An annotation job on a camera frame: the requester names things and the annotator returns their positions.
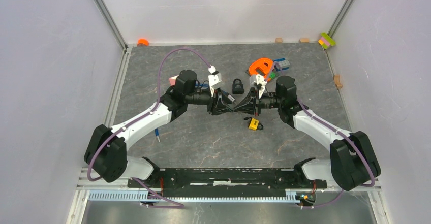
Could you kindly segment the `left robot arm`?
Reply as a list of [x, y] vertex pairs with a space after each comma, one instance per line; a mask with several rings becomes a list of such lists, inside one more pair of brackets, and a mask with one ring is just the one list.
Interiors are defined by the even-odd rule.
[[138, 178], [147, 187], [156, 186], [160, 174], [154, 165], [146, 158], [127, 156], [127, 151], [147, 134], [184, 114], [188, 105], [206, 105], [212, 109], [221, 93], [217, 87], [221, 80], [221, 74], [214, 72], [208, 76], [208, 88], [198, 90], [197, 74], [183, 70], [175, 77], [175, 83], [147, 110], [112, 127], [97, 126], [83, 157], [89, 166], [88, 179], [114, 182], [123, 176]]

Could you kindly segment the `yellow padlock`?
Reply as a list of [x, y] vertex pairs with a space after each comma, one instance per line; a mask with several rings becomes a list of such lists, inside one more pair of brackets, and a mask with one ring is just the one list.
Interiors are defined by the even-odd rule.
[[246, 121], [248, 123], [248, 129], [254, 130], [254, 131], [261, 131], [264, 129], [263, 124], [252, 117], [245, 117], [244, 121]]

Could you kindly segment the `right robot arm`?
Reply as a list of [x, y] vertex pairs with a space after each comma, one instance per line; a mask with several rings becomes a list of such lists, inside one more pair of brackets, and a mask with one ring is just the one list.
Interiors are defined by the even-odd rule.
[[358, 186], [373, 187], [381, 168], [368, 135], [337, 127], [324, 120], [297, 96], [294, 78], [280, 76], [275, 92], [265, 92], [266, 81], [260, 75], [251, 77], [251, 89], [234, 112], [259, 115], [263, 109], [276, 109], [282, 122], [310, 136], [329, 151], [328, 160], [308, 159], [299, 163], [293, 174], [299, 187], [314, 180], [334, 181], [350, 191]]

